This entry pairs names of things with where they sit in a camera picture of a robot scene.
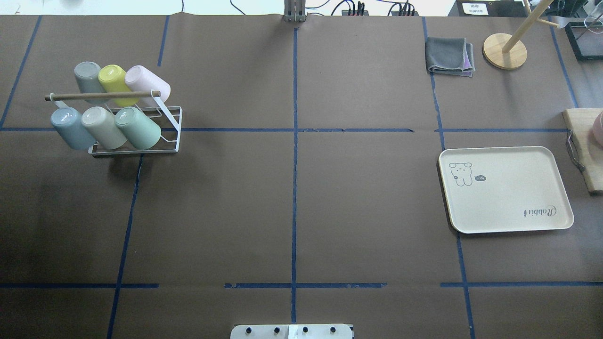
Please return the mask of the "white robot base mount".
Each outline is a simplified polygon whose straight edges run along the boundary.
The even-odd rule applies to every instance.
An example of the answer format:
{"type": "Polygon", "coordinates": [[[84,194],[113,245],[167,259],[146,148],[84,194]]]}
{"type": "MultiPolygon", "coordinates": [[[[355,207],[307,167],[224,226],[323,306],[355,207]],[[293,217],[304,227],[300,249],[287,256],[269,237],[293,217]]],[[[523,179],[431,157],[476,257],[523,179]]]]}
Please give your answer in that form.
{"type": "Polygon", "coordinates": [[[235,326],[231,339],[353,339],[353,326],[343,323],[242,324],[235,326]]]}

